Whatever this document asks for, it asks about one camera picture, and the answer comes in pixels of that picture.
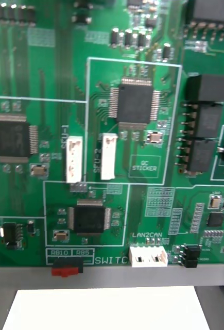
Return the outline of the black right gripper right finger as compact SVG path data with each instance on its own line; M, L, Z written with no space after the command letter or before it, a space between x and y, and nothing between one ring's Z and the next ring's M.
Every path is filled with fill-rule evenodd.
M224 286L195 287L209 329L224 329Z

